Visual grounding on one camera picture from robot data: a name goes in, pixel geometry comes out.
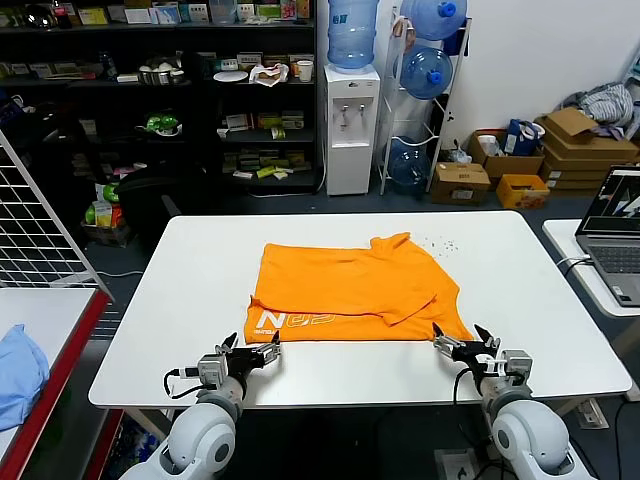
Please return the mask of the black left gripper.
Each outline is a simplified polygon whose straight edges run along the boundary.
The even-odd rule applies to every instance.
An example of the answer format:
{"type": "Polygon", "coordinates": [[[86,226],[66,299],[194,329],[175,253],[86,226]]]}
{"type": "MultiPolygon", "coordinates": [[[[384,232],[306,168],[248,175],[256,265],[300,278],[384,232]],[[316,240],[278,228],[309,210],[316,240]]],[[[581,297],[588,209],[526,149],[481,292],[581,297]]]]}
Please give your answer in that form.
{"type": "Polygon", "coordinates": [[[270,342],[259,347],[235,348],[237,341],[237,333],[233,332],[215,346],[216,354],[225,354],[228,375],[235,379],[246,379],[254,369],[262,369],[281,354],[279,332],[274,334],[270,342]]]}

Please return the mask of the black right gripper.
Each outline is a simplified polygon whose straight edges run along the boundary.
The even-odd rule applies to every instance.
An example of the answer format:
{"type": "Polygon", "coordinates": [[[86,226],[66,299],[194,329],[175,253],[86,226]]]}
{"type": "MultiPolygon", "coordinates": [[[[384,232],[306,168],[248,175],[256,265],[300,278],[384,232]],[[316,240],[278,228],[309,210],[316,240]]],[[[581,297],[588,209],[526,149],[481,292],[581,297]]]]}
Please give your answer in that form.
{"type": "Polygon", "coordinates": [[[456,339],[445,335],[435,322],[432,323],[432,327],[434,331],[434,348],[444,356],[452,356],[453,361],[465,363],[470,369],[474,381],[480,383],[487,376],[487,367],[480,362],[480,359],[489,358],[490,360],[495,360],[501,339],[478,324],[475,324],[474,328],[481,341],[458,342],[456,339]]]}

